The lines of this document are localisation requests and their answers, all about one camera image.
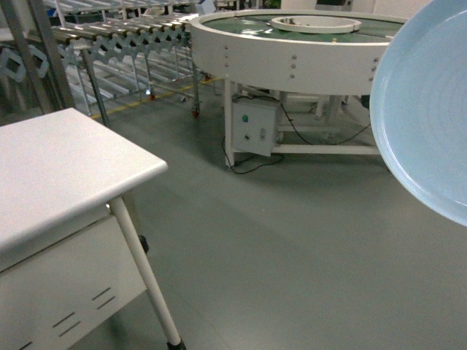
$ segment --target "white conveyor frame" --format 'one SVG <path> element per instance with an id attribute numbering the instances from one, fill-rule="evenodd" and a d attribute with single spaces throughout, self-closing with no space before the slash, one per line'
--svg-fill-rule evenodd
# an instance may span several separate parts
<path id="1" fill-rule="evenodd" d="M 378 42 L 311 42 L 232 34 L 204 23 L 255 15 L 324 15 L 405 23 L 406 19 L 352 12 L 315 10 L 245 10 L 204 15 L 191 21 L 195 64 L 225 81 L 226 165 L 240 152 L 232 147 L 232 96 L 238 85 L 324 96 L 368 95 L 382 54 L 392 37 Z M 279 145 L 275 153 L 378 155 L 376 147 L 346 145 Z"/>

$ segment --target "metal pole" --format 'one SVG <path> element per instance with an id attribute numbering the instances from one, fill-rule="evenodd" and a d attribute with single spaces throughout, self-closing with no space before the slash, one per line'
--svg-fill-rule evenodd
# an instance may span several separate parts
<path id="1" fill-rule="evenodd" d="M 224 79 L 224 116 L 225 116 L 225 164 L 230 168 L 235 164 L 235 156 L 232 151 L 232 83 L 230 79 Z"/>
<path id="2" fill-rule="evenodd" d="M 89 76 L 90 84 L 93 87 L 94 96 L 96 97 L 96 100 L 97 100 L 97 107 L 99 108 L 99 111 L 101 113 L 102 122 L 104 123 L 105 126 L 110 128 L 109 117 L 107 116 L 107 111 L 105 110 L 105 105 L 104 105 L 104 102 L 102 101 L 101 92 L 99 91 L 99 87 L 97 85 L 96 74 L 94 73 L 93 61 L 90 58 L 89 50 L 81 49 L 80 52 L 81 52 L 82 62 L 84 63 L 86 72 L 88 73 L 88 76 Z"/>
<path id="3" fill-rule="evenodd" d="M 11 0 L 1 0 L 0 8 L 2 9 L 5 20 L 9 26 L 10 31 L 12 32 L 13 38 L 15 38 L 16 46 L 18 51 L 21 54 L 23 59 L 24 66 L 26 68 L 26 73 L 31 80 L 31 84 L 34 88 L 35 96 L 39 102 L 42 113 L 47 114 L 54 112 L 53 104 L 46 93 L 44 84 L 42 83 L 39 75 L 37 74 L 36 64 L 32 58 L 31 53 L 29 52 L 28 43 L 23 36 L 23 31 L 19 25 L 19 19 L 15 13 L 15 8 Z"/>
<path id="4" fill-rule="evenodd" d="M 57 9 L 58 13 L 58 18 L 60 18 L 60 24 L 62 27 L 66 27 L 66 20 L 65 20 L 65 15 L 63 14 L 63 10 L 60 5 L 59 0 L 55 0 L 55 8 Z"/>
<path id="5" fill-rule="evenodd" d="M 90 111 L 90 107 L 89 107 L 88 94 L 86 93 L 86 90 L 85 90 L 85 84 L 82 81 L 80 68 L 78 66 L 76 66 L 75 68 L 76 68 L 76 73 L 77 73 L 77 76 L 78 76 L 78 81 L 80 82 L 80 87 L 81 87 L 81 90 L 82 90 L 82 96 L 85 99 L 85 105 L 86 105 L 86 109 L 88 110 L 88 115 L 91 115 L 91 111 Z"/>
<path id="6" fill-rule="evenodd" d="M 55 41 L 50 27 L 49 19 L 42 1 L 26 0 L 29 10 L 31 11 L 34 22 L 36 23 L 37 31 L 39 32 L 42 44 L 44 45 L 45 55 L 50 63 L 50 72 L 52 73 L 53 84 L 56 86 L 57 97 L 60 101 L 58 109 L 74 107 L 74 99 L 66 79 L 65 69 L 61 62 L 60 53 L 58 52 L 57 42 Z"/>
<path id="7" fill-rule="evenodd" d="M 127 14 L 126 14 L 125 0 L 122 0 L 122 1 L 120 2 L 120 5 L 121 5 L 121 7 L 122 7 L 123 19 L 124 19 L 124 20 L 127 20 L 127 19 L 128 19 L 128 16 L 127 16 Z"/>
<path id="8" fill-rule="evenodd" d="M 154 277 L 151 265 L 149 264 L 149 261 L 147 261 L 146 254 L 139 242 L 138 233 L 133 226 L 133 222 L 131 221 L 123 199 L 121 197 L 112 199 L 109 201 L 109 205 L 110 210 L 112 210 L 112 213 L 117 218 L 118 224 L 125 236 L 126 243 L 128 244 L 128 248 L 130 249 L 136 266 L 141 273 L 141 277 L 143 278 L 144 284 L 147 288 L 147 294 L 150 297 L 150 301 L 159 318 L 159 322 L 162 325 L 167 340 L 172 345 L 172 348 L 177 346 L 174 349 L 186 349 L 185 346 L 178 347 L 179 344 L 183 344 L 182 339 L 175 327 L 174 320 L 171 317 L 166 301 L 162 296 L 161 288 L 159 288 L 158 282 Z"/>
<path id="9" fill-rule="evenodd" d="M 198 91 L 198 69 L 196 69 L 195 61 L 191 60 L 193 64 L 193 115 L 194 117 L 199 116 L 199 91 Z"/>
<path id="10" fill-rule="evenodd" d="M 136 83 L 136 91 L 138 91 L 138 97 L 141 100 L 141 88 L 139 86 L 139 78 L 138 78 L 138 71 L 136 70 L 136 62 L 134 61 L 134 57 L 131 56 L 131 63 L 133 65 L 133 73 L 134 73 L 134 81 Z"/>
<path id="11" fill-rule="evenodd" d="M 150 91 L 151 90 L 151 71 L 149 67 L 149 61 L 147 59 L 146 53 L 144 53 L 144 64 L 146 66 L 146 74 L 147 74 L 147 89 Z"/>

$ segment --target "roller conveyor rack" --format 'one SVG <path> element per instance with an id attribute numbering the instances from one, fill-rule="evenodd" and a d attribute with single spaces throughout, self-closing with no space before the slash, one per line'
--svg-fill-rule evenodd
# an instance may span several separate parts
<path id="1" fill-rule="evenodd" d="M 55 8 L 55 0 L 43 0 L 47 7 Z M 79 12 L 112 11 L 125 9 L 151 8 L 189 4 L 189 1 L 167 1 L 167 0 L 60 0 L 60 7 L 65 13 L 74 14 Z"/>
<path id="2" fill-rule="evenodd" d="M 108 19 L 103 23 L 71 24 L 53 27 L 63 65 L 77 104 L 84 112 L 98 103 L 87 74 L 82 73 L 82 47 L 93 61 L 96 82 L 102 98 L 118 98 L 143 92 L 149 99 L 167 91 L 184 101 L 193 99 L 192 112 L 199 114 L 197 73 L 185 29 L 197 15 L 174 13 L 167 16 L 141 16 L 128 20 Z M 178 89 L 177 84 L 193 79 L 194 94 Z"/>

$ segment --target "gray floor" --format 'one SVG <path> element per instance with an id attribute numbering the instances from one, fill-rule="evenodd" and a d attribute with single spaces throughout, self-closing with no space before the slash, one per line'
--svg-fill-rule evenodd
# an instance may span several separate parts
<path id="1" fill-rule="evenodd" d="M 467 229 L 379 157 L 226 171 L 220 98 L 209 86 L 201 97 L 199 121 L 175 98 L 110 115 L 169 164 L 135 199 L 188 350 L 467 349 Z M 73 350 L 165 348 L 142 295 Z"/>

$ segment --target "white metal table leg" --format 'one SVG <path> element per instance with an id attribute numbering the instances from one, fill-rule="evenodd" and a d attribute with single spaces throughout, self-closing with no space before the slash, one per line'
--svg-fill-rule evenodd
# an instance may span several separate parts
<path id="1" fill-rule="evenodd" d="M 225 116 L 225 164 L 230 167 L 235 164 L 232 151 L 232 84 L 230 79 L 224 79 L 224 116 Z"/>
<path id="2" fill-rule="evenodd" d="M 166 301 L 162 296 L 161 289 L 155 279 L 153 270 L 149 261 L 147 261 L 146 254 L 144 253 L 138 234 L 136 233 L 123 199 L 121 197 L 114 198 L 109 201 L 109 205 L 110 210 L 117 218 L 118 224 L 125 236 L 126 243 L 128 244 L 128 248 L 130 249 L 136 266 L 141 273 L 141 277 L 143 278 L 144 284 L 147 288 L 147 294 L 150 297 L 155 313 L 158 316 L 159 322 L 161 323 L 163 331 L 169 341 L 167 344 L 169 349 L 186 349 L 177 328 L 175 327 L 169 308 L 167 308 Z"/>

